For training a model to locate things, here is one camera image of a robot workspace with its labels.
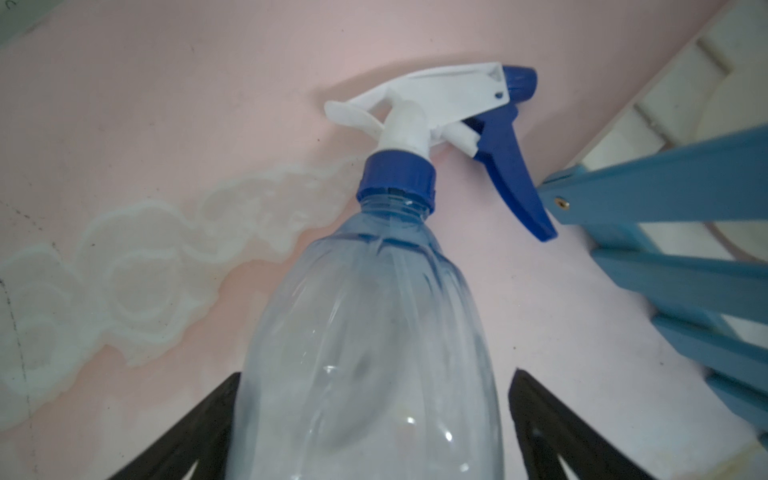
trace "clear plastic bottle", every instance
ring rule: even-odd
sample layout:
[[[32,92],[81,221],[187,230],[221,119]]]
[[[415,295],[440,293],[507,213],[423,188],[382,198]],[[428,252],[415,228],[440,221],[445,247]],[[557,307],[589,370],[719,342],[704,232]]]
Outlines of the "clear plastic bottle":
[[[227,479],[504,477],[498,400],[430,208],[373,194],[312,243],[262,315],[235,406]]]

